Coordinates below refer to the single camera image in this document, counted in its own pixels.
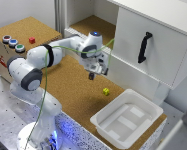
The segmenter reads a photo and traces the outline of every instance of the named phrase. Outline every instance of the yellow cube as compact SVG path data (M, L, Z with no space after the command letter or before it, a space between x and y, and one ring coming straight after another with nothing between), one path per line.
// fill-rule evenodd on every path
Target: yellow cube
M110 92L110 90L108 88L103 89L103 94L104 95L108 96L109 92Z

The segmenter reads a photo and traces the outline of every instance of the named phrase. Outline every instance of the plastic container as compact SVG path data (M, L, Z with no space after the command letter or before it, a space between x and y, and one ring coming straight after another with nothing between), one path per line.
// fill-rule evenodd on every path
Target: plastic container
M162 108L128 89L90 121L98 133L115 147L128 149L162 113Z

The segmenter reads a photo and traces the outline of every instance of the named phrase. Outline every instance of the white drawer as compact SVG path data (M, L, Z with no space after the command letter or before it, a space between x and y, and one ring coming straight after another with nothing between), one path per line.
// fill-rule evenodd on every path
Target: white drawer
M147 40L146 60L138 63L146 32L153 36ZM129 10L119 9L114 55L172 86L186 51L186 35Z

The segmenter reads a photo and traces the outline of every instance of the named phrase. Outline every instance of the brown box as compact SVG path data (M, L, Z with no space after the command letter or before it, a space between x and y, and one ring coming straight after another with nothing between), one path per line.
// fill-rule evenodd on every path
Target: brown box
M22 54L16 53L14 49L3 44L2 38L5 35L10 35L13 39L18 40L19 44L23 44L26 52ZM29 42L30 37L35 37L34 44ZM14 55L26 57L27 51L30 49L42 44L48 44L53 40L61 38L62 36L59 32L33 17L28 17L0 28L0 75L7 81L12 82L12 78L7 70L7 61L9 58Z

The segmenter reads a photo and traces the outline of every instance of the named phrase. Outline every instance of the black handle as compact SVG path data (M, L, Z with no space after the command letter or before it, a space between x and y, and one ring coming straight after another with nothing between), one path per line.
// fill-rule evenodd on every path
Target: black handle
M149 32L146 32L146 36L144 37L143 41L142 41L142 45L140 48L140 53L139 53L139 57L138 57L138 63L142 63L143 61L146 60L146 57L144 56L145 50L146 50L146 45L147 45L147 40L149 38L151 38L153 35Z

